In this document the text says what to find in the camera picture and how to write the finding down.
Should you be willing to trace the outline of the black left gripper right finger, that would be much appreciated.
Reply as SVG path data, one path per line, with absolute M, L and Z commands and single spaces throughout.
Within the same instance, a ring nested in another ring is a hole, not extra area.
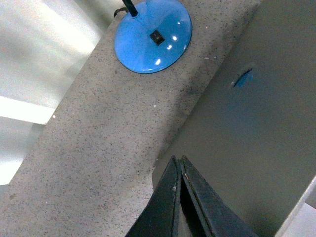
M 178 160 L 180 204 L 194 237 L 256 237 L 185 157 Z

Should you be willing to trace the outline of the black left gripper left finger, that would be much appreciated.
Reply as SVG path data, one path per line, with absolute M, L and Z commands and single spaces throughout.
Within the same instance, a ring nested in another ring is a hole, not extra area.
M 179 226 L 179 164 L 172 156 L 147 206 L 127 237 L 176 237 Z

